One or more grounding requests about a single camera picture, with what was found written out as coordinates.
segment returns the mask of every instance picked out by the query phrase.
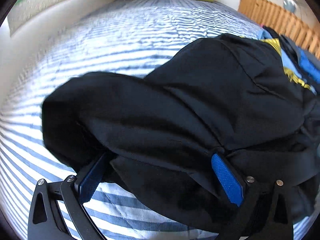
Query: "metal screw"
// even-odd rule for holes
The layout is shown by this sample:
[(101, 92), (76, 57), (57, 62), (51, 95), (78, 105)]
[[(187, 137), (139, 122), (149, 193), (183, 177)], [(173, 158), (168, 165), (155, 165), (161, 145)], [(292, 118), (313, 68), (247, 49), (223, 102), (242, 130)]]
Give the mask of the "metal screw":
[(41, 185), (43, 185), (43, 184), (44, 184), (44, 182), (45, 182), (45, 180), (44, 180), (44, 179), (40, 179), (40, 180), (38, 181), (38, 185), (39, 185), (39, 186), (41, 186)]
[(283, 186), (283, 181), (278, 179), (277, 184), (278, 184), (278, 186)]
[(74, 175), (70, 175), (67, 177), (67, 182), (73, 182), (75, 180), (75, 176)]
[(247, 182), (253, 183), (254, 182), (254, 177), (248, 176), (247, 177)]

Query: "wooden slatted headboard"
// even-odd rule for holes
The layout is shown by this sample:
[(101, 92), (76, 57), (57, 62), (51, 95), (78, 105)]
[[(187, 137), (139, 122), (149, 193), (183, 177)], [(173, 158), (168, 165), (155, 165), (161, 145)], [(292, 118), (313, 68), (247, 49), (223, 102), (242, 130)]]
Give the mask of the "wooden slatted headboard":
[(258, 24), (284, 34), (320, 59), (320, 37), (293, 13), (269, 0), (241, 0), (238, 11)]

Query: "blue gripper pad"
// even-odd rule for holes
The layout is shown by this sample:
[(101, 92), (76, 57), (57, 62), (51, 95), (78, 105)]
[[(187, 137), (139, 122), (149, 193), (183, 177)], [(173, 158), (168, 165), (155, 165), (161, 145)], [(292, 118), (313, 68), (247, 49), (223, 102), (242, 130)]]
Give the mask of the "blue gripper pad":
[(230, 202), (239, 207), (243, 201), (242, 186), (217, 153), (212, 156), (211, 165)]

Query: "striped bed sheet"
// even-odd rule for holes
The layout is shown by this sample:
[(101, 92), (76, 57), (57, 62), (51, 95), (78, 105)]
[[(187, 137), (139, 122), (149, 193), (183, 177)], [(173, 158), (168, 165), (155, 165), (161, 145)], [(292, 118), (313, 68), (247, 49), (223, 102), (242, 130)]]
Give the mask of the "striped bed sheet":
[[(60, 181), (75, 174), (43, 146), (41, 103), (57, 86), (93, 71), (144, 77), (198, 38), (232, 33), (257, 39), (260, 30), (220, 3), (117, 0), (52, 38), (34, 64), (23, 69), (0, 109), (0, 208), (17, 235), (27, 239), (36, 182), (42, 178)], [(59, 205), (72, 236), (80, 239), (66, 207)], [(84, 206), (107, 239), (216, 237), (153, 212), (112, 183), (101, 183)], [(295, 240), (315, 217), (295, 225)]]

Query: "bed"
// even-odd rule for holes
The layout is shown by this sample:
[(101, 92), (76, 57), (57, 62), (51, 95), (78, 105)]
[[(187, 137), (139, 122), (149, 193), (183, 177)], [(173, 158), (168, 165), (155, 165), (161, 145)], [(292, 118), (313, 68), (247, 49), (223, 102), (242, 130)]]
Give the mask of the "bed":
[[(220, 3), (194, 0), (116, 0), (60, 32), (25, 67), (0, 109), (0, 209), (21, 240), (36, 182), (75, 172), (43, 146), (41, 103), (71, 77), (110, 71), (144, 77), (190, 42), (231, 33), (258, 39), (261, 28)], [(203, 239), (215, 233), (163, 217), (116, 184), (101, 183), (85, 208), (107, 239)], [(80, 239), (63, 203), (74, 238)], [(294, 226), (301, 239), (319, 213)]]

